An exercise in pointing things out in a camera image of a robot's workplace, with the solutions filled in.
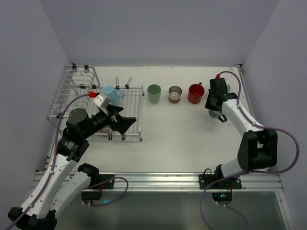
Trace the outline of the pink cup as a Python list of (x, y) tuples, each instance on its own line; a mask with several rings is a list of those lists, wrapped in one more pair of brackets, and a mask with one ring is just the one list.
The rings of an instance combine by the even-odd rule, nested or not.
[(106, 126), (104, 128), (102, 128), (99, 132), (100, 133), (110, 133), (112, 131), (112, 129), (109, 126)]

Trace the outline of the light blue mug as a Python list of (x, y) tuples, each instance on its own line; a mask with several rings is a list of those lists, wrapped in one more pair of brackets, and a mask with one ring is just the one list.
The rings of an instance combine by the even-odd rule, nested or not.
[(119, 105), (120, 99), (123, 99), (125, 96), (123, 91), (118, 90), (111, 85), (103, 87), (103, 93), (110, 98), (113, 105)]

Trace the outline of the red mug black handle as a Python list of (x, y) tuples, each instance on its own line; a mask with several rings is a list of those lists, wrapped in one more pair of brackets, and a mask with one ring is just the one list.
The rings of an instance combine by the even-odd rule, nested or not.
[(188, 101), (192, 104), (199, 104), (205, 93), (205, 89), (201, 82), (193, 84), (189, 87)]

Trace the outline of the light green tumbler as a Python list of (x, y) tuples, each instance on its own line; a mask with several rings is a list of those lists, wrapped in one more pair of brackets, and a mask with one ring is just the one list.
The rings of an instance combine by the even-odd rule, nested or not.
[(152, 104), (157, 104), (160, 100), (161, 87), (157, 84), (149, 85), (147, 88), (149, 102)]

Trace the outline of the pale green mug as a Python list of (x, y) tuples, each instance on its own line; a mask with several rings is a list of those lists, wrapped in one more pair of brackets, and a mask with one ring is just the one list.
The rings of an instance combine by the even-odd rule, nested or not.
[(227, 92), (230, 92), (231, 91), (231, 86), (230, 86), (229, 82), (226, 82), (226, 86), (227, 86)]

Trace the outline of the dark green mug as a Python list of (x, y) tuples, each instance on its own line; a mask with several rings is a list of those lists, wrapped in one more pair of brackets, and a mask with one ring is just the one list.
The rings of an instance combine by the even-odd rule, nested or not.
[(217, 118), (222, 123), (227, 121), (226, 115), (224, 115), (222, 112), (209, 110), (208, 113), (209, 113), (210, 117)]

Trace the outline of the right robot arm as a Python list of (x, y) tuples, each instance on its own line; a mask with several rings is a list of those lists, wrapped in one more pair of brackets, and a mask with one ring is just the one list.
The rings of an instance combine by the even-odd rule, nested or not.
[(236, 158), (218, 165), (214, 171), (215, 179), (276, 165), (277, 132), (260, 127), (241, 104), (238, 96), (228, 92), (224, 78), (210, 80), (205, 108), (212, 118), (221, 122), (231, 121), (242, 137)]

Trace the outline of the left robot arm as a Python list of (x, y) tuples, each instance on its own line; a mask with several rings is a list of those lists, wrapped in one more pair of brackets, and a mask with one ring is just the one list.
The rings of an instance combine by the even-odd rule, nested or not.
[(122, 107), (108, 105), (106, 111), (99, 110), (88, 116), (83, 108), (70, 112), (66, 128), (60, 139), (56, 140), (55, 154), (44, 176), (29, 198), (8, 213), (13, 225), (21, 230), (53, 230), (57, 219), (68, 204), (83, 189), (98, 183), (99, 169), (84, 163), (67, 184), (63, 184), (71, 170), (80, 161), (89, 147), (88, 138), (105, 127), (121, 134), (137, 119), (124, 117), (119, 113)]

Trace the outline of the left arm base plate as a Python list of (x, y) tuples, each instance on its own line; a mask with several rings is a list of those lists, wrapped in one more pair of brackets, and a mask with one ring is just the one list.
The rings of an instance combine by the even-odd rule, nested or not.
[(114, 174), (100, 174), (98, 173), (94, 177), (91, 178), (90, 185), (88, 188), (90, 189), (113, 189), (114, 187)]

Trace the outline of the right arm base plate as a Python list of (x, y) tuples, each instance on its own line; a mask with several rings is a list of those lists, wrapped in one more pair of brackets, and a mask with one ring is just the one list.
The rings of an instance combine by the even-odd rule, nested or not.
[(242, 184), (239, 178), (226, 179), (220, 182), (215, 182), (216, 178), (213, 174), (199, 174), (200, 189), (204, 190), (210, 183), (214, 182), (209, 189), (227, 190), (227, 189), (242, 189)]

